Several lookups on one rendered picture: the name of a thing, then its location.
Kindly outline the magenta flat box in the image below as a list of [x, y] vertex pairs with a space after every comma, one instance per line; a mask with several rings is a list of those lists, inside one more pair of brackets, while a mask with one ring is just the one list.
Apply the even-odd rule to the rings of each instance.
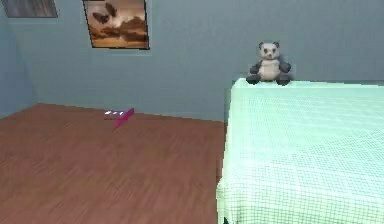
[[105, 120], [113, 120], [114, 121], [114, 127], [118, 128], [121, 126], [125, 121], [127, 121], [130, 117], [134, 115], [135, 110], [133, 108], [130, 108], [129, 110], [107, 110], [104, 113], [104, 119]]

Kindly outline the black and white panda toy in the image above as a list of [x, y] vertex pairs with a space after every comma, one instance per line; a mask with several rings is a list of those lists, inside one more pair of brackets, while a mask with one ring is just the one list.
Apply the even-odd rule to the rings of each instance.
[[280, 44], [277, 41], [260, 42], [258, 48], [261, 59], [250, 68], [247, 83], [256, 85], [275, 81], [281, 86], [290, 83], [291, 64], [280, 60]]

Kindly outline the pale green checked bed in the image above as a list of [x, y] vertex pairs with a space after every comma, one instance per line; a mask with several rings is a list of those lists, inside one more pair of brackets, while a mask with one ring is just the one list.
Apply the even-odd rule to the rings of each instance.
[[215, 224], [384, 224], [384, 86], [231, 87]]

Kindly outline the brown framed wall picture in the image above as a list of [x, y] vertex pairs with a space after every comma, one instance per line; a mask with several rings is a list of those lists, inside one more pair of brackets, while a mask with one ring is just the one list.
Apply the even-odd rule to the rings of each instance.
[[82, 0], [91, 46], [149, 50], [147, 0]]

